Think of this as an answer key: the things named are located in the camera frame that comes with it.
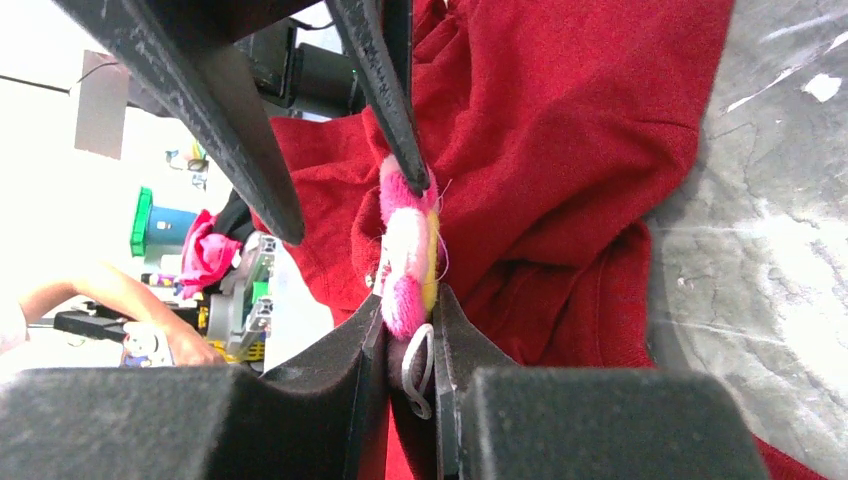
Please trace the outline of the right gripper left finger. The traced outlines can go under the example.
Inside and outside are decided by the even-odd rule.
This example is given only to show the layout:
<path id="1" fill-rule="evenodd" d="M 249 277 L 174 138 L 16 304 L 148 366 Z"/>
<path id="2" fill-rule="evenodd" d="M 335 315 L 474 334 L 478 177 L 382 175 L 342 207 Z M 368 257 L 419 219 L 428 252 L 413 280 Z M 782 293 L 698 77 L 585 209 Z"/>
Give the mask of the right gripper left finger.
<path id="1" fill-rule="evenodd" d="M 244 367 L 24 371 L 1 386 L 1 475 L 380 479 L 386 337 L 370 296 L 260 376 Z"/>

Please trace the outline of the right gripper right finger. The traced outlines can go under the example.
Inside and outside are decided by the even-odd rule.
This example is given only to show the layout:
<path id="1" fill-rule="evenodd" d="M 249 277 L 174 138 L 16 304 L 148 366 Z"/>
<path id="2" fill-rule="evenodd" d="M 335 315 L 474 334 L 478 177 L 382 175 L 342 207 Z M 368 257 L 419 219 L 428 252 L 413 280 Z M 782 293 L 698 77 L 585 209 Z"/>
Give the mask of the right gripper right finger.
<path id="1" fill-rule="evenodd" d="M 442 479 L 764 479 L 731 395 L 696 372 L 523 367 L 455 294 L 433 312 Z"/>

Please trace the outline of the pink flower brooch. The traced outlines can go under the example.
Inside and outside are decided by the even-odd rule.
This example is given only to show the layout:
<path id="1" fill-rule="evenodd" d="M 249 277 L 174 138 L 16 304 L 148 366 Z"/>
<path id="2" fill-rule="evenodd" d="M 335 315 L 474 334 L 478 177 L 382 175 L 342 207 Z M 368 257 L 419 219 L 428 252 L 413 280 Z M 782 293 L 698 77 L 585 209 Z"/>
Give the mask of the pink flower brooch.
<path id="1" fill-rule="evenodd" d="M 439 268 L 447 264 L 440 234 L 441 195 L 435 176 L 416 195 L 406 184 L 398 160 L 387 156 L 379 171 L 379 208 L 385 231 L 373 293 L 381 298 L 381 316 L 391 335 L 390 384 L 406 397 L 422 420 L 433 415 L 426 399 L 434 368 L 435 307 Z"/>

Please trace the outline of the red t-shirt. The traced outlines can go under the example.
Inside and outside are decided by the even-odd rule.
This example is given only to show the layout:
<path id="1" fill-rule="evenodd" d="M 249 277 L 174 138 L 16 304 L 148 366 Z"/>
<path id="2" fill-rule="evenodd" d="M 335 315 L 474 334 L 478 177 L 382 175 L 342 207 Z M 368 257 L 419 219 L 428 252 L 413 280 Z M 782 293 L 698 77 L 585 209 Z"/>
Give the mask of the red t-shirt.
<path id="1" fill-rule="evenodd" d="M 652 368 L 643 216 L 692 169 L 730 1 L 418 1 L 445 282 L 520 364 Z"/>

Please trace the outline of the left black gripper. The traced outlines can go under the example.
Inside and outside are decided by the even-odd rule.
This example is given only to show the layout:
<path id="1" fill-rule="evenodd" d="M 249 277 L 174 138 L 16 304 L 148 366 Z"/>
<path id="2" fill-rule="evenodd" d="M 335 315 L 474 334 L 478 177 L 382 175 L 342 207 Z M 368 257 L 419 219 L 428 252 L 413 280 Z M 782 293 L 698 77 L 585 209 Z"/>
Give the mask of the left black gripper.
<path id="1" fill-rule="evenodd" d="M 238 40 L 237 50 L 195 1 L 58 5 L 184 123 L 290 245 L 302 242 L 304 220 L 261 100 L 284 116 L 339 118 L 361 112 L 366 97 L 406 184 L 417 196 L 430 187 L 412 109 L 411 1 L 326 3 L 354 67 L 342 53 L 297 44 L 313 27 L 291 17 Z"/>

